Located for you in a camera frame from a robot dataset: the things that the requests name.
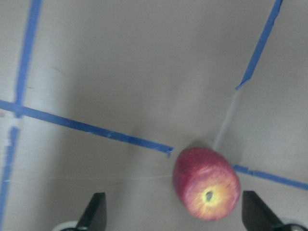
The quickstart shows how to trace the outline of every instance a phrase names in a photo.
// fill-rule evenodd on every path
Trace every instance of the apple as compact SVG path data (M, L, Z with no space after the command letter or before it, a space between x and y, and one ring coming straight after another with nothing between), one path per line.
M177 195L195 217L214 221L236 206L241 186L229 162L207 148L191 148L180 154L173 171Z

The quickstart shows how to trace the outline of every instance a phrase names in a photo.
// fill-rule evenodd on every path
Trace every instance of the white surface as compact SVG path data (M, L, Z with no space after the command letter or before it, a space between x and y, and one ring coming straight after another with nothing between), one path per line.
M234 119L227 117L225 141L227 129L220 130L228 128L223 121L236 108L228 113L234 88L273 3L44 1L26 106L175 151L167 159L32 118L17 122L0 111L1 167L11 125L21 129L3 230L52 230L78 219L93 193L106 192L109 231L244 231L241 203L226 219L202 222L187 214L172 188L178 154L191 146L213 147L215 139L233 163L308 182L306 1L283 3ZM9 64L1 64L0 99L12 101L28 7L15 1L0 6L7 11L0 36L9 44L0 45ZM12 12L19 20L12 20ZM240 179L244 190L255 190L279 217L308 220L307 191L241 174Z
M308 182L308 2L284 1L221 151L233 162Z
M0 2L0 99L12 102L23 45L29 0Z

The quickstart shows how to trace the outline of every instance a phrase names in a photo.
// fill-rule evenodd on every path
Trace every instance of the metal part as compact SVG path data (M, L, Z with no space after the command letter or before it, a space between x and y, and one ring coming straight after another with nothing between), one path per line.
M254 191L243 192L242 221L247 231L308 231L298 224L283 224Z
M95 193L75 228L61 231L105 231L107 208L105 193Z

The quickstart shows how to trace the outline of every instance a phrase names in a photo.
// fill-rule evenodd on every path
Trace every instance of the apple stem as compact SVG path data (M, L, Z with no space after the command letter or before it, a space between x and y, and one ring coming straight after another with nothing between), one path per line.
M206 196L206 201L210 201L213 197L213 192L209 191L205 194L205 196Z

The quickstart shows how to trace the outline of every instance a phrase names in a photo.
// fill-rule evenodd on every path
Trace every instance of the blue tape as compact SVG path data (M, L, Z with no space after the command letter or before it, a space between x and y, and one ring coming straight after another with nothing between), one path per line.
M299 182L299 181L296 181L296 180L291 180L291 179L288 179L288 178L276 176L276 175L266 173L266 172L262 172L262 171L251 171L251 170L249 170L249 168L244 167L244 166L240 166L240 165L234 165L233 168L237 172L244 173L244 174L247 174L247 175L250 175L250 176L259 177L259 178L274 181L274 182L277 182L277 183L280 183L280 184L285 184L285 185L289 185L289 186L292 186L292 187L308 190L308 184L307 183Z
M23 107L23 106L16 105L14 103L9 103L9 102L2 101L2 100L0 100L0 108L7 110L7 111L18 113L20 115L24 115L24 116L28 116L31 118L50 122L53 124L84 131L90 134L106 137L106 138L113 139L116 141L126 142L126 143L134 144L137 146L153 149L156 151L164 152L168 155L168 157L170 157L171 152L174 149L170 146L166 146L166 145L159 144L156 142L129 136L123 133L115 132L115 131L110 131L104 128L99 128L93 125L81 123L75 120L63 118L57 115L38 111L38 110L28 108L28 107Z
M237 90L239 90L246 82L248 82L254 71L255 71L255 68L256 68L256 65L260 59L260 56L261 56L261 53L263 52L263 49L265 47L265 44L269 38L269 35L270 35L270 32L274 26L274 23L275 23L275 19L277 18L278 14L279 14L279 11L280 11L280 7L281 7L281 4L282 4L282 1L283 0L276 0L275 3L274 3L274 6L270 12L270 15L269 15L269 18L265 24L265 27L263 29L263 32L259 38L259 41L257 43L257 46L255 48L255 51L250 59L250 62L248 64L248 67L246 69L246 72L244 74L244 77L240 83L239 86L236 87Z
M6 151L5 166L3 170L1 189L0 189L0 231L3 230L4 212L9 192L18 134L19 134L19 129L17 127L13 127L10 132L11 144L10 146L7 147Z
M35 39L35 33L38 25L39 13L42 5L42 0L32 0L30 13L28 17L26 33L24 37L23 50L21 55L21 60L19 64L18 79L16 86L16 100L17 105L23 105L26 79L29 70L29 64L31 59L32 48Z

